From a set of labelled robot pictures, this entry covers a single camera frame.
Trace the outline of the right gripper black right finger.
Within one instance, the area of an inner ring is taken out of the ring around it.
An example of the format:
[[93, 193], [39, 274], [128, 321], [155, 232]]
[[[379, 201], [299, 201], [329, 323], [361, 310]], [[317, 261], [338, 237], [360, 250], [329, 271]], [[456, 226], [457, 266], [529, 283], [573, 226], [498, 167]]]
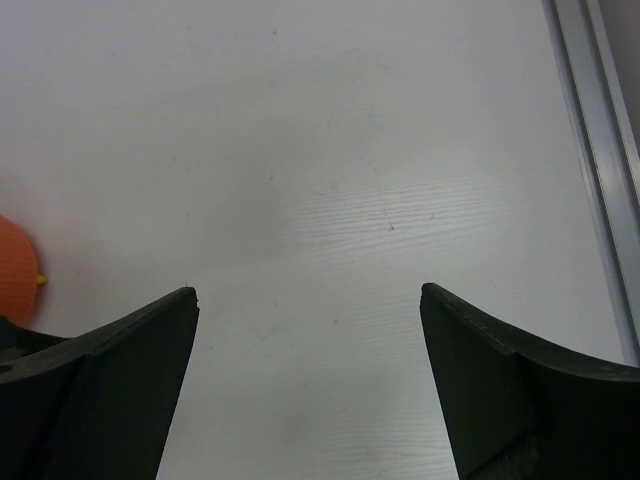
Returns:
[[561, 347], [435, 283], [420, 315], [459, 478], [638, 478], [638, 368]]

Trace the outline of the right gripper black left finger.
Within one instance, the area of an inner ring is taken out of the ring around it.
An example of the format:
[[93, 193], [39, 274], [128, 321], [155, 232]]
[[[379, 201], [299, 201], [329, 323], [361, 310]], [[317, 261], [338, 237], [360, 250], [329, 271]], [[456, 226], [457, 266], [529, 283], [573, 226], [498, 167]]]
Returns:
[[182, 287], [73, 338], [3, 319], [2, 478], [155, 478], [198, 317]]

